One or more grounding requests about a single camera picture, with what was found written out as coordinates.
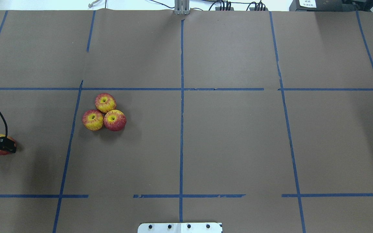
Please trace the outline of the red yellow apple left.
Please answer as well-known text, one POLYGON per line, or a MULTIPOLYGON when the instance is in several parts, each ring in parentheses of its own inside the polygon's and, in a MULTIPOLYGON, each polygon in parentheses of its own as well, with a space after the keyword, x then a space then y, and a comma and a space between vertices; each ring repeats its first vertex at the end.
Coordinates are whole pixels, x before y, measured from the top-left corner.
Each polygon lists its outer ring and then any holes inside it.
POLYGON ((126 116, 120 110, 111 110, 105 114, 103 124, 110 131, 121 131, 126 125, 126 116))

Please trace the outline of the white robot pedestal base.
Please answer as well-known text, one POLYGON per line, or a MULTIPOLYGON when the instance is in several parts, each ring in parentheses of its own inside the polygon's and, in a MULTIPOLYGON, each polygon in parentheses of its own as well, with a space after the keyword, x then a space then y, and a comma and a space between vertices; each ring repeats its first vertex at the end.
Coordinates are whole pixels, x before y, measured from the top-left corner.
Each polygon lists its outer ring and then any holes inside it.
POLYGON ((191 223, 143 223, 138 233, 222 233, 222 223, 191 222, 191 223))

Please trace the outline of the red yellow apple front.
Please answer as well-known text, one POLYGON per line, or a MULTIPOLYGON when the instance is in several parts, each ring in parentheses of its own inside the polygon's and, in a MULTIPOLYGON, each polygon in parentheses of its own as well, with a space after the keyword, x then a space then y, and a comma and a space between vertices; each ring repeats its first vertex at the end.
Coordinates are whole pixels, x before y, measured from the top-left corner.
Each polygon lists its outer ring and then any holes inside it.
POLYGON ((101 93, 95 98, 95 106, 98 111, 106 114, 111 110, 115 110, 117 104, 112 95, 108 93, 101 93))

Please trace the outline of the lone red yellow apple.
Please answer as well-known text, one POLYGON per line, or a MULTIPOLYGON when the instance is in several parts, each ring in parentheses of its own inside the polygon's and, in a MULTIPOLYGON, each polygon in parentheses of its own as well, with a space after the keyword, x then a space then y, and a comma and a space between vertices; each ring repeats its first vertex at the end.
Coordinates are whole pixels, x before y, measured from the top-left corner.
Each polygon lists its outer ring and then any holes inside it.
MULTIPOLYGON (((14 142, 14 146, 17 147, 16 140, 13 137, 8 136, 7 138, 10 139, 10 140, 12 140, 14 142)), ((9 155, 9 154, 12 154, 12 152, 7 151, 7 150, 0 150, 0 155, 9 155)))

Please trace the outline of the red yellow apple right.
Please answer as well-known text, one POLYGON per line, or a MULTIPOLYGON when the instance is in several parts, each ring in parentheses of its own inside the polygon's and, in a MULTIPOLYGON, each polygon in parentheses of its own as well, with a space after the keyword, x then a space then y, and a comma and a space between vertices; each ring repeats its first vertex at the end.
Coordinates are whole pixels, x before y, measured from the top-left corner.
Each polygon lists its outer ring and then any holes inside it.
POLYGON ((99 110, 88 110, 82 116, 82 124, 90 131, 98 131, 103 127, 104 115, 99 110))

